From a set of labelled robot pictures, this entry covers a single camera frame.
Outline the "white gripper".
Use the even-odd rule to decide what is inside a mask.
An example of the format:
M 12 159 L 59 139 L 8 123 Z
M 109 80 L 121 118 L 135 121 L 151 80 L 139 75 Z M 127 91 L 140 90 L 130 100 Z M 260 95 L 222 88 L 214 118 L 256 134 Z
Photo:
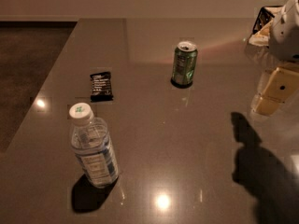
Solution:
M 253 46 L 268 46 L 278 59 L 299 62 L 299 0 L 288 0 L 280 12 L 260 31 L 249 38 Z M 251 109 L 273 115 L 299 89 L 299 65 L 284 63 L 262 72 Z

